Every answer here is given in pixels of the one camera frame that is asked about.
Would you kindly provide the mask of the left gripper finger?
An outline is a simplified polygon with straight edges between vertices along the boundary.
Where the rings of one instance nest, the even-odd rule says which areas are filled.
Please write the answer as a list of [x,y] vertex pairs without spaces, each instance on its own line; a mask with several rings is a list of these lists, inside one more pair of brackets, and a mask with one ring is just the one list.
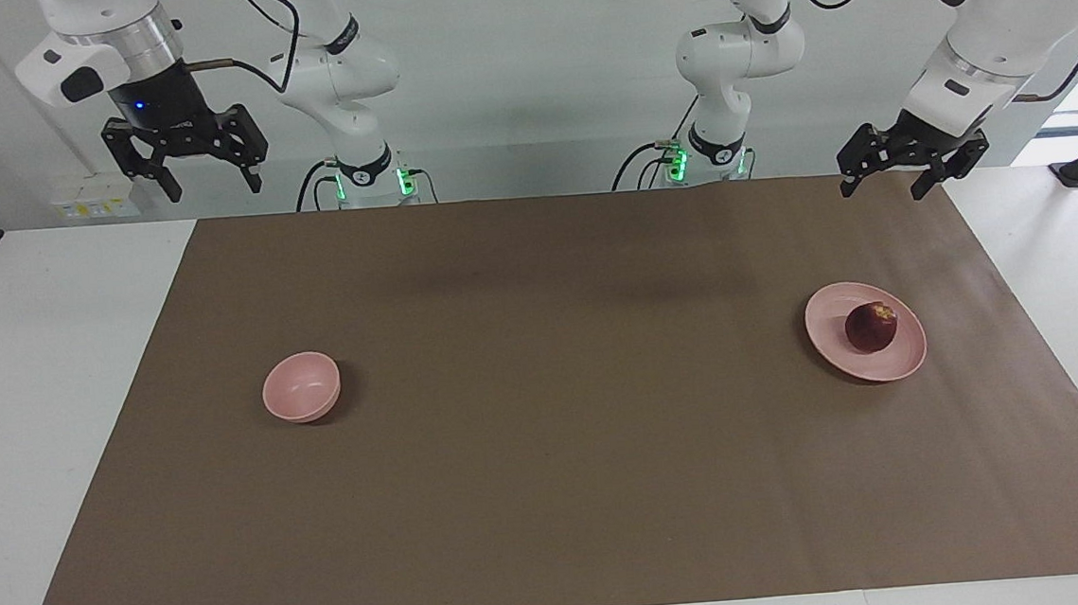
[[863,179],[877,173],[893,169],[896,162],[889,152],[889,135],[877,130],[873,124],[861,124],[837,152],[838,168],[841,173],[840,195],[852,198]]
[[962,145],[946,159],[932,159],[910,187],[910,196],[914,201],[922,201],[935,185],[940,185],[948,179],[966,178],[987,150],[989,143]]

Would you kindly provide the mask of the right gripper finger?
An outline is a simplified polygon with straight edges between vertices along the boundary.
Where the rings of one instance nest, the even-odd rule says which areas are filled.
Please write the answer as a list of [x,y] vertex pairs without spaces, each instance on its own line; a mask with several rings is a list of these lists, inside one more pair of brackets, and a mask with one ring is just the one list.
[[137,129],[127,120],[112,118],[102,125],[102,141],[124,176],[154,182],[175,204],[182,200],[183,188],[165,164],[169,157],[166,139]]
[[250,192],[261,192],[259,167],[268,156],[270,143],[247,107],[234,104],[219,112],[206,108],[204,124],[208,156],[234,165]]

